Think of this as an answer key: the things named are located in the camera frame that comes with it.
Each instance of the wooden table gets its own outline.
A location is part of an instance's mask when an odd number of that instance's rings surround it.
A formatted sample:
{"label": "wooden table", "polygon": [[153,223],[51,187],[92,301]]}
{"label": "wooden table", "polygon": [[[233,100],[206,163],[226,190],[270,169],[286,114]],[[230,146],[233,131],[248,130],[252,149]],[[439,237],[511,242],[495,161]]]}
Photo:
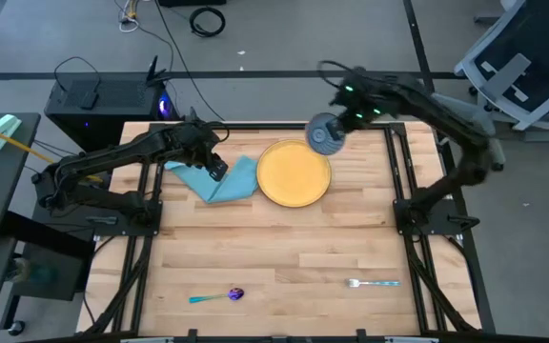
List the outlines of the wooden table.
{"label": "wooden table", "polygon": [[[127,123],[122,143],[148,127]],[[418,122],[406,123],[406,129],[418,185],[428,186],[442,176],[432,130]],[[273,143],[303,136],[299,130],[232,131],[215,151],[232,168],[241,155],[257,159]],[[396,149],[403,166],[401,149]],[[198,329],[199,335],[216,336],[355,335],[361,328],[371,335],[418,334],[383,132],[353,133],[330,161],[330,189],[301,209],[280,207],[260,190],[248,199],[207,205],[166,172],[162,227],[152,245],[140,334],[186,335],[188,329]],[[116,169],[111,190],[136,190],[139,171],[139,165]],[[405,174],[402,179],[409,194]],[[465,319],[479,327],[463,256],[443,237],[429,239],[440,287]],[[125,237],[115,238],[92,263],[86,296],[95,315],[118,288],[126,243]],[[394,279],[402,286],[349,289],[347,278]],[[191,296],[232,287],[244,289],[245,296],[237,302],[188,302]],[[434,329],[424,287],[423,293]],[[133,296],[131,291],[123,328],[129,327]],[[88,326],[83,310],[78,330]]]}

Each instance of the blue cloth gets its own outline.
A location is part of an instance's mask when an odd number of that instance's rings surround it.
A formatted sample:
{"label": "blue cloth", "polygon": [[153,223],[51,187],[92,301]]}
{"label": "blue cloth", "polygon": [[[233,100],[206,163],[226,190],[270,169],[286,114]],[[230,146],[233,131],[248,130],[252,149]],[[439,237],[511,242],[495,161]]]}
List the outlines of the blue cloth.
{"label": "blue cloth", "polygon": [[178,162],[167,162],[164,168],[174,172],[208,204],[244,199],[257,189],[257,162],[247,156],[241,156],[219,182],[214,181],[204,168],[188,167]]}

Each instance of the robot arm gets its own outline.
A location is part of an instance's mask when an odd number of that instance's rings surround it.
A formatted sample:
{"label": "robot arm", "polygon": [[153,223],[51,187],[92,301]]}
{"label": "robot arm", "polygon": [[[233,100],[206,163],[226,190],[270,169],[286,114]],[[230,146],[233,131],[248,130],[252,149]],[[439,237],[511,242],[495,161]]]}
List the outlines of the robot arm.
{"label": "robot arm", "polygon": [[210,125],[199,119],[145,132],[131,142],[101,151],[68,156],[33,176],[41,207],[63,210],[70,204],[118,210],[131,221],[151,220],[151,206],[140,192],[109,192],[86,184],[86,176],[110,171],[131,163],[182,162],[206,168],[215,181],[222,179],[228,166],[212,152],[219,137]]}
{"label": "robot arm", "polygon": [[[334,143],[338,142],[337,149],[341,148],[339,142],[344,141],[347,133],[366,128],[384,113],[393,116],[399,113],[411,114],[461,146],[463,156],[457,167],[429,188],[419,189],[410,200],[406,217],[413,224],[426,224],[430,209],[439,200],[461,186],[482,183],[492,169],[488,135],[474,123],[441,105],[412,76],[373,78],[365,75],[363,68],[348,69],[331,61],[323,61],[321,64],[335,64],[347,71],[339,85],[332,84],[337,87],[337,92],[330,103],[344,107],[344,111],[338,116],[332,116],[324,125],[327,138]],[[309,124],[309,131],[318,129]],[[308,136],[309,144],[318,147],[312,142],[310,132]]]}

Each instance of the silver fork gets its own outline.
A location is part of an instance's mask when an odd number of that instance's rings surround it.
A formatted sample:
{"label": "silver fork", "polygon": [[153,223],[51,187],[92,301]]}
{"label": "silver fork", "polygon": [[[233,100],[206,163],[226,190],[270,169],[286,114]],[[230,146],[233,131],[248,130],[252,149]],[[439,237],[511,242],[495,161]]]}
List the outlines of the silver fork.
{"label": "silver fork", "polygon": [[357,279],[347,279],[347,286],[357,288],[361,285],[372,286],[401,286],[399,281],[359,281]]}

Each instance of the concrete floor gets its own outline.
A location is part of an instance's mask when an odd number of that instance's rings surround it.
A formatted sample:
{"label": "concrete floor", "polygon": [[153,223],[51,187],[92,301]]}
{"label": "concrete floor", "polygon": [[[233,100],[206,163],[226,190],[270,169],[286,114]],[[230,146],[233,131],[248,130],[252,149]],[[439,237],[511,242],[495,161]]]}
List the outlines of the concrete floor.
{"label": "concrete floor", "polygon": [[[413,0],[413,5],[431,71],[451,71],[485,32],[473,23],[475,13],[501,11],[498,0]],[[228,26],[210,39],[191,34],[187,22],[165,10],[191,71],[313,70],[326,58],[376,71],[419,71],[402,1],[230,0],[221,9]],[[141,2],[138,13],[143,28],[166,37],[154,3]],[[144,71],[154,54],[161,66],[168,64],[166,45],[141,31],[119,32],[116,15],[113,0],[7,0],[0,14],[0,72],[52,72],[73,55],[100,71]],[[178,56],[173,69],[183,70]],[[79,62],[64,67],[88,70]],[[182,111],[194,106],[204,119],[214,118],[188,80],[173,83]],[[326,111],[333,95],[311,78],[196,83],[228,120],[308,119]],[[52,84],[0,81],[0,112],[42,112]],[[466,81],[435,85],[440,93],[470,100]],[[45,117],[37,139],[79,151]],[[464,190],[469,213],[482,220],[474,233],[486,291],[498,333],[549,336],[549,145],[505,142],[504,149],[505,171]],[[45,166],[33,157],[27,165]],[[25,216],[31,216],[35,201],[30,176],[23,172],[10,206]],[[9,289],[2,291],[0,311]],[[70,335],[80,306],[80,296],[73,302],[23,298],[17,318],[27,321],[25,333],[12,338],[0,332],[0,342]]]}

